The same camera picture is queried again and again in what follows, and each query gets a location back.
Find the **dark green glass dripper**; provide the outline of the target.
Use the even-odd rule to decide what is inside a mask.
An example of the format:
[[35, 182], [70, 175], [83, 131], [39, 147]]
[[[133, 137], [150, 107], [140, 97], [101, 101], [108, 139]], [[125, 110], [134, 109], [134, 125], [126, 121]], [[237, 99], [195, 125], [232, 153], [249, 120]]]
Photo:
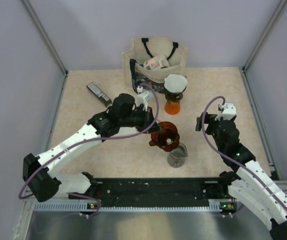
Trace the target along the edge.
[[187, 87], [164, 87], [164, 96], [167, 101], [179, 103], [183, 98], [183, 92]]

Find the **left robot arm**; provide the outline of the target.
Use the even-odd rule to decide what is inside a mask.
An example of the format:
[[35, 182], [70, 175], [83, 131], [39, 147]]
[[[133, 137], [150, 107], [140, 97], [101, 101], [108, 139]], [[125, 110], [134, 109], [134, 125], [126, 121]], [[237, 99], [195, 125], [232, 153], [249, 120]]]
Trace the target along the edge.
[[22, 171], [24, 187], [29, 188], [30, 195], [41, 203], [58, 193], [78, 193], [88, 199], [94, 197], [97, 186], [85, 173], [65, 175], [60, 174], [61, 170], [83, 152], [105, 141], [160, 132], [158, 113], [148, 105], [150, 99], [158, 99], [154, 91], [145, 90], [137, 99], [121, 93], [111, 106], [95, 114], [63, 142], [37, 156], [32, 153], [25, 156]]

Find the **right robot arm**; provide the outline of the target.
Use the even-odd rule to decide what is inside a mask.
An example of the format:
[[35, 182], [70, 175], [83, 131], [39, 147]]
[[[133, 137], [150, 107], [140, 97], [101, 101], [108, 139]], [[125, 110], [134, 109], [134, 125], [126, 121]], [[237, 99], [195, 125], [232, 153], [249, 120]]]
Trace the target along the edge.
[[287, 240], [287, 194], [267, 175], [251, 151], [239, 139], [233, 119], [217, 119], [202, 113], [196, 119], [196, 131], [212, 136], [211, 147], [232, 170], [220, 175], [216, 186], [223, 197], [233, 197], [248, 208], [266, 226], [274, 240]]

